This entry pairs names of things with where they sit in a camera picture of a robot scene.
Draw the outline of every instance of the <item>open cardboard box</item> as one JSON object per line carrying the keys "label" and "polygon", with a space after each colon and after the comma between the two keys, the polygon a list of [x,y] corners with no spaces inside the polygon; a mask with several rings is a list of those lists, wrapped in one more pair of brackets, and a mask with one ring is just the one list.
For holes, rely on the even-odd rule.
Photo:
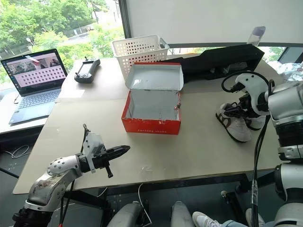
{"label": "open cardboard box", "polygon": [[130,89],[122,114],[127,132],[178,134],[183,87],[179,63],[136,62],[125,84]]}

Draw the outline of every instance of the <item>white shoe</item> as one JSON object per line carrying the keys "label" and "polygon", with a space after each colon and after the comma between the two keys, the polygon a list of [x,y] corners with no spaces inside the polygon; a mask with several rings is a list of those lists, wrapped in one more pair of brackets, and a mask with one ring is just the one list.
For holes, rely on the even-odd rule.
{"label": "white shoe", "polygon": [[258,118],[245,118],[245,123],[247,127],[252,130],[260,130],[262,129],[263,125],[265,124],[266,116],[260,116]]}
{"label": "white shoe", "polygon": [[221,227],[221,224],[217,221],[212,220],[206,214],[197,211],[193,213],[193,222],[196,227]]}
{"label": "white shoe", "polygon": [[[251,227],[252,223],[251,223],[251,208],[248,208],[245,212],[245,217],[248,223],[248,226]],[[263,227],[265,225],[265,221],[263,220],[263,218],[261,217],[261,215],[258,214],[258,219],[259,219],[259,227]]]}
{"label": "white shoe", "polygon": [[230,107],[233,107],[233,105],[229,103],[222,104],[216,113],[217,119],[235,141],[240,143],[249,141],[251,139],[251,132],[243,117],[229,117],[224,114],[225,110]]}

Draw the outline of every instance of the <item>laptop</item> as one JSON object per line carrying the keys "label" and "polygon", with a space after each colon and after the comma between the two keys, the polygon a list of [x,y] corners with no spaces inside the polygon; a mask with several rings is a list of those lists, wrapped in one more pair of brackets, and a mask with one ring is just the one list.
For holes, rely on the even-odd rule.
{"label": "laptop", "polygon": [[56,49],[1,60],[22,96],[9,123],[48,116],[67,72]]}

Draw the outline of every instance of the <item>laptop screen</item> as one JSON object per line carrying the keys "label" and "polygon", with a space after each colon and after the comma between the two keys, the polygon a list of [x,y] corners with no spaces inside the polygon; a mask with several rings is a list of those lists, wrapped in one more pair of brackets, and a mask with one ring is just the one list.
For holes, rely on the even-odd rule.
{"label": "laptop screen", "polygon": [[1,63],[22,96],[60,88],[67,76],[56,49],[2,60]]}

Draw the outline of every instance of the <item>black case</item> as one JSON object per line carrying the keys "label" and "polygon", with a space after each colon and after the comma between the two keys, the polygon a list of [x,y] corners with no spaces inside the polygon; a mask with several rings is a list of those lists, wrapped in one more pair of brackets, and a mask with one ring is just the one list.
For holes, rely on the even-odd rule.
{"label": "black case", "polygon": [[206,50],[196,57],[175,58],[161,62],[177,62],[181,63],[184,75],[184,83],[197,79],[218,79],[226,77],[229,73],[240,70],[229,71],[224,73],[224,68],[239,62],[246,62],[247,67],[243,70],[253,71],[264,52],[259,48],[251,45],[229,46],[218,49]]}

